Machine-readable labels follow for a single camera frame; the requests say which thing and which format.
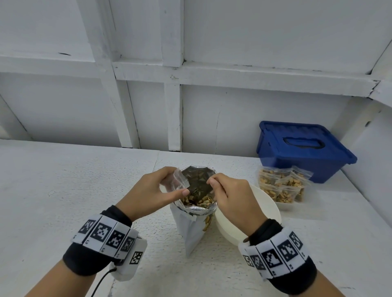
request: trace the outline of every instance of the white table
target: white table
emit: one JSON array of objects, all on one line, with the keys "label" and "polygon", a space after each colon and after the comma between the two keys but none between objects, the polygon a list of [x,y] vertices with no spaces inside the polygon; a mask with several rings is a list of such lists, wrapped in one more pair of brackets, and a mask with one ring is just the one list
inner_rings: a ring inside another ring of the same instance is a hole
[{"label": "white table", "polygon": [[[208,165],[254,184],[260,161],[0,140],[0,296],[23,296],[61,258],[87,216],[166,165]],[[301,235],[319,270],[346,296],[390,296],[392,230],[345,175],[338,172],[305,198],[282,218]],[[134,227],[148,240],[137,274],[122,283],[107,276],[96,296],[282,296],[214,224],[188,259],[169,207]]]}]

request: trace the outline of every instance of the blue storage bin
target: blue storage bin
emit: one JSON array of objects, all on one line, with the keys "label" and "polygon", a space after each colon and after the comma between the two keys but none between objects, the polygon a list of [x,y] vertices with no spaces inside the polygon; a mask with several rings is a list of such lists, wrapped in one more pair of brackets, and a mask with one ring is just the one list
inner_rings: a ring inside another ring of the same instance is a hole
[{"label": "blue storage bin", "polygon": [[263,166],[289,168],[293,165],[312,171],[310,179],[325,183],[357,157],[325,127],[312,124],[260,122],[257,154]]}]

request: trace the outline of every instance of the box handle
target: box handle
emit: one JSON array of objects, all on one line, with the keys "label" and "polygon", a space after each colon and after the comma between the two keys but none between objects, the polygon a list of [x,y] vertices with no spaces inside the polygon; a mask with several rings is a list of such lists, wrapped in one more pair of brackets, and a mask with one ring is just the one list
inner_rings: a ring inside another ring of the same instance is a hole
[{"label": "box handle", "polygon": [[319,150],[325,147],[325,143],[316,138],[294,138],[284,137],[283,141],[288,145],[293,145],[299,148]]}]

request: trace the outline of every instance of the black cable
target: black cable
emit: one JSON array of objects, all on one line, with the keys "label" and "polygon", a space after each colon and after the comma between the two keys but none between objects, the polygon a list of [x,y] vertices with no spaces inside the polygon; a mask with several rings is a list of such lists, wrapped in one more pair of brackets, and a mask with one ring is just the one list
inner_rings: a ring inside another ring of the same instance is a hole
[{"label": "black cable", "polygon": [[106,272],[106,273],[104,274],[104,276],[103,276],[103,277],[101,278],[101,280],[99,281],[98,285],[95,287],[95,290],[94,290],[93,294],[91,295],[91,297],[94,296],[95,292],[97,291],[99,285],[101,284],[101,282],[103,281],[103,279],[105,278],[105,276],[107,276],[109,273],[114,272],[114,271],[116,271],[116,270],[117,270],[117,267],[115,267],[115,268],[113,268],[113,269],[110,269],[108,272]]}]

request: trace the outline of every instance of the hand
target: hand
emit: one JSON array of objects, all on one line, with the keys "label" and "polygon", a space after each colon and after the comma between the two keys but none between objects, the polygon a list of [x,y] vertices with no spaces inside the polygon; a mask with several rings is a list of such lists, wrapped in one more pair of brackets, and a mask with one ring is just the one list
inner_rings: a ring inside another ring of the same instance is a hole
[{"label": "hand", "polygon": [[218,173],[208,184],[214,189],[218,207],[224,216],[247,236],[251,236],[266,220],[247,180]]},{"label": "hand", "polygon": [[116,206],[134,222],[185,197],[189,194],[188,189],[171,193],[162,193],[159,189],[160,182],[175,169],[175,167],[163,167],[158,171],[143,175]]}]

